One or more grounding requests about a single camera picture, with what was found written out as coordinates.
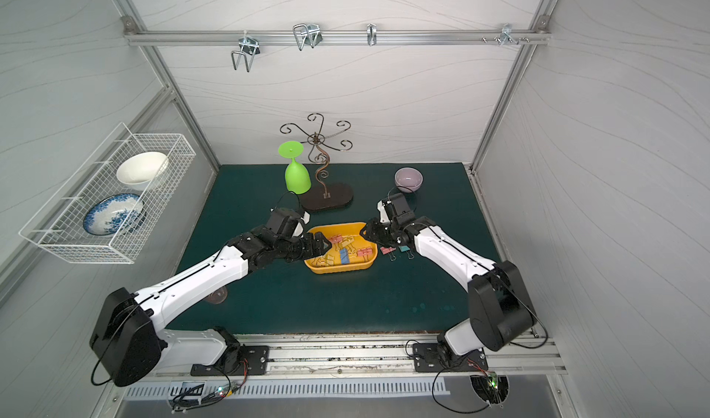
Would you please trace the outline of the green plastic goblet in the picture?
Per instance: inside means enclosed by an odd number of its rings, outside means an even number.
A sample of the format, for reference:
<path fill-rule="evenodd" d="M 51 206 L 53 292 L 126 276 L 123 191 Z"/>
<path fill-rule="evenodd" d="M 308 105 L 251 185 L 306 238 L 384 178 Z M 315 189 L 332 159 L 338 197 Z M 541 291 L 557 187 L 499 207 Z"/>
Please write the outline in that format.
<path fill-rule="evenodd" d="M 287 189 L 297 195 L 305 194 L 312 188 L 308 169 L 297 161 L 303 150 L 303 145 L 295 141 L 283 142 L 278 148 L 279 155 L 290 161 L 285 171 Z"/>

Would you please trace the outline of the bronze wire cup stand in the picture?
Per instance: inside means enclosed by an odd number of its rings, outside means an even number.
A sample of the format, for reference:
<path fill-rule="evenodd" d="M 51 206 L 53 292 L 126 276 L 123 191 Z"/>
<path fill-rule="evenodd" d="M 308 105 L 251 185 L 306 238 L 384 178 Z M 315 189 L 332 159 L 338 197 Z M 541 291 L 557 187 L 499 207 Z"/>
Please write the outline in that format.
<path fill-rule="evenodd" d="M 336 123 L 338 131 L 325 135 L 325 117 L 320 113 L 311 113 L 307 120 L 318 122 L 317 129 L 313 132 L 305 131 L 297 123 L 288 122 L 283 124 L 279 131 L 281 134 L 289 135 L 297 129 L 305 136 L 303 153 L 297 161 L 308 169 L 312 188 L 305 194 L 297 195 L 300 204 L 308 212 L 321 212 L 325 210 L 338 209 L 347 206 L 354 197 L 353 189 L 349 184 L 343 182 L 329 182 L 329 166 L 331 165 L 330 152 L 347 152 L 353 148 L 350 140 L 342 140 L 339 146 L 330 145 L 332 138 L 345 134 L 351 129 L 351 122 L 340 120 Z"/>

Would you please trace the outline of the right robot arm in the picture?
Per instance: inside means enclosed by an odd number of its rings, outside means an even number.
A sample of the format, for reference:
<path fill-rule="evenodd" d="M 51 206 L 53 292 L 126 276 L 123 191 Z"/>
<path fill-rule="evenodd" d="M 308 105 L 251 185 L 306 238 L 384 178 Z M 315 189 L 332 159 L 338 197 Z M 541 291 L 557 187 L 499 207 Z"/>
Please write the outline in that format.
<path fill-rule="evenodd" d="M 431 219 L 416 216 L 401 193 L 379 201 L 377 211 L 378 216 L 362 228 L 362 237 L 381 246 L 414 250 L 466 291 L 469 318 L 440 336 L 450 353 L 499 351 L 539 323 L 515 264 L 495 262 L 467 249 Z"/>

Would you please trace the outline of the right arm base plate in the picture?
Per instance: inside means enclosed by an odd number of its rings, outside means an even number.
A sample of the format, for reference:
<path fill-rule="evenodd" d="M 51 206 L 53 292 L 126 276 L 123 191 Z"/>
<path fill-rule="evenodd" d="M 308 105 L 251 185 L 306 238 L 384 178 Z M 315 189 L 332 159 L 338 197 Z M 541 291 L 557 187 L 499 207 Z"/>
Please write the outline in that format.
<path fill-rule="evenodd" d="M 466 355 L 456 355 L 443 343 L 410 340 L 405 344 L 406 355 L 413 360 L 417 373 L 436 374 L 440 371 L 453 373 L 486 373 L 488 363 L 482 349 Z"/>

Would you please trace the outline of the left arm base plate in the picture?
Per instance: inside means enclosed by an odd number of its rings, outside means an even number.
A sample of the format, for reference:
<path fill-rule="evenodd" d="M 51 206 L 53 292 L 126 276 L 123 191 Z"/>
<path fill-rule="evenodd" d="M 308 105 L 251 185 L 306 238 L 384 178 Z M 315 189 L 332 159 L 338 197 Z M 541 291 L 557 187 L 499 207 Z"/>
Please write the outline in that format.
<path fill-rule="evenodd" d="M 218 377 L 219 375 L 265 375 L 269 362 L 268 346 L 241 345 L 227 348 L 211 365 L 194 364 L 190 370 L 193 377 Z"/>

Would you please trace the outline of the yellow plastic storage box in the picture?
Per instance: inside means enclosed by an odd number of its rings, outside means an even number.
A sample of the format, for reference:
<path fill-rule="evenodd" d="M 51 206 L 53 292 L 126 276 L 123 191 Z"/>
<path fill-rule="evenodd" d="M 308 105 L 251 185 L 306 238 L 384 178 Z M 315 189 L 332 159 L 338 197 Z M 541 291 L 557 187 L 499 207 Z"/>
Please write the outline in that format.
<path fill-rule="evenodd" d="M 313 227 L 309 233 L 323 233 L 332 248 L 323 256 L 306 260 L 306 266 L 317 275 L 368 269 L 378 256 L 375 243 L 368 242 L 361 230 L 364 222 Z"/>

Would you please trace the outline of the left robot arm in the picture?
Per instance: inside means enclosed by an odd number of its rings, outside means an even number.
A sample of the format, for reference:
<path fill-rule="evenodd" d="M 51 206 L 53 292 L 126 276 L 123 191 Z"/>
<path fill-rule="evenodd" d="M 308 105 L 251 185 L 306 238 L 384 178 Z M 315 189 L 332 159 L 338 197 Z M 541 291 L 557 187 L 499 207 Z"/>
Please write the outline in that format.
<path fill-rule="evenodd" d="M 267 222 L 228 240 L 189 269 L 137 292 L 125 288 L 107 295 L 90 347 L 108 381 L 126 387 L 155 369 L 173 347 L 160 333 L 192 305 L 276 260 L 287 263 L 321 257 L 332 243 L 321 232 L 305 230 L 307 214 L 277 208 Z"/>

